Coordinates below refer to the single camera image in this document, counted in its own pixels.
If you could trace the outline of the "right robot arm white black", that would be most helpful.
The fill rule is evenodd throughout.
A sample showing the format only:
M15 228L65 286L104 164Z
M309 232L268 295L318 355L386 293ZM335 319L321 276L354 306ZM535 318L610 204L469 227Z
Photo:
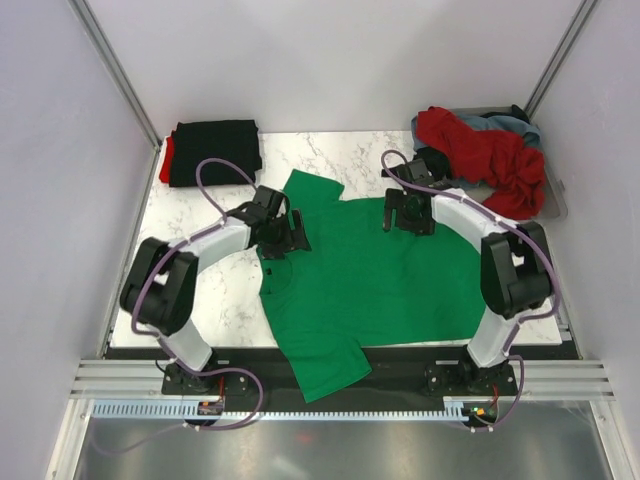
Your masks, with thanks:
M460 386L477 394L493 383L492 367L507 360L523 324L555 317L557 277L540 224L503 219L460 189L434 194L386 191L384 231L396 227L432 235L440 225L480 254L480 290L486 308L467 345L471 360L457 371Z

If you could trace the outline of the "clear plastic bin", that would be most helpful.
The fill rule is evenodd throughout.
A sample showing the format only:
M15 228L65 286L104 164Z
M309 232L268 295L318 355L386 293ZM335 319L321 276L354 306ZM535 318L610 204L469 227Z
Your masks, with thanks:
M507 115L518 116L521 118L526 115L528 117L529 123L531 125L536 126L539 130L540 128L533 122L533 120L521 109L519 106L513 104L508 107L490 107L490 108L459 108L452 109L454 114L458 113L466 113L472 115L484 115L490 112L506 113ZM552 169L552 165L549 161L549 157L543 148L543 137L541 133L541 142L542 142L542 151L539 151L543 155L544 159L544 173L545 173L545 181L544 181L544 195L545 202L540 212L537 214L536 219L542 222L560 220L564 218L567 214L566 202L562 197L563 186L559 180L556 179L555 173Z

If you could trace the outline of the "green t shirt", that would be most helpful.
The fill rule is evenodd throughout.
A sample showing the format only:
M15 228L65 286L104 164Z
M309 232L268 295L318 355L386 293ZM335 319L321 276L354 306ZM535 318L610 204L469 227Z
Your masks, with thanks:
M367 347L471 338L485 311L480 255L450 228L382 228L381 198L344 200L340 183L299 170L284 192L310 250L260 260L259 296L305 402L367 376Z

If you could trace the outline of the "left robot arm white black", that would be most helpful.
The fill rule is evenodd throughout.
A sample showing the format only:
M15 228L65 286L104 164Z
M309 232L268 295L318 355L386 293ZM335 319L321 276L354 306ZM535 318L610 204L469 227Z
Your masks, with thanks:
M198 393L211 392L220 378L218 367L209 363L213 350L192 319L198 277L252 247L268 260L283 260L296 250L309 252L301 211L281 213L246 202L183 239L149 237L139 246L122 288L120 307L131 314L131 330L154 338Z

